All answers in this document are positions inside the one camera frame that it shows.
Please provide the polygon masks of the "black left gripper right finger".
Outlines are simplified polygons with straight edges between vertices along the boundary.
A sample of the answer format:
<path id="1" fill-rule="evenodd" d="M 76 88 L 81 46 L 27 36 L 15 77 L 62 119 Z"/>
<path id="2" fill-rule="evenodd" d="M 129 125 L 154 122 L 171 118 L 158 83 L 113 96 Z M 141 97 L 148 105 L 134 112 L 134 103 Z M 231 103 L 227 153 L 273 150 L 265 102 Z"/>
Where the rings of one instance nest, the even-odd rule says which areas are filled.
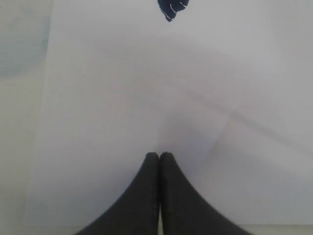
<path id="1" fill-rule="evenodd" d="M 159 202 L 165 235 L 248 235 L 194 189 L 172 153 L 159 162 Z"/>

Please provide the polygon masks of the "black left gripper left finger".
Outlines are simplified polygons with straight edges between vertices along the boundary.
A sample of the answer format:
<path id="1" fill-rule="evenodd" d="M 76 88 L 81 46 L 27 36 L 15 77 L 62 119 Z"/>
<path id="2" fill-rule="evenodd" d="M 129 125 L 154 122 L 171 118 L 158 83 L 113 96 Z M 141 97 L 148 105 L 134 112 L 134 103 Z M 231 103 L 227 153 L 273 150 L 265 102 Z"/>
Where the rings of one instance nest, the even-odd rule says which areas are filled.
<path id="1" fill-rule="evenodd" d="M 131 184 L 99 218 L 78 235 L 157 235 L 159 157 L 147 153 Z"/>

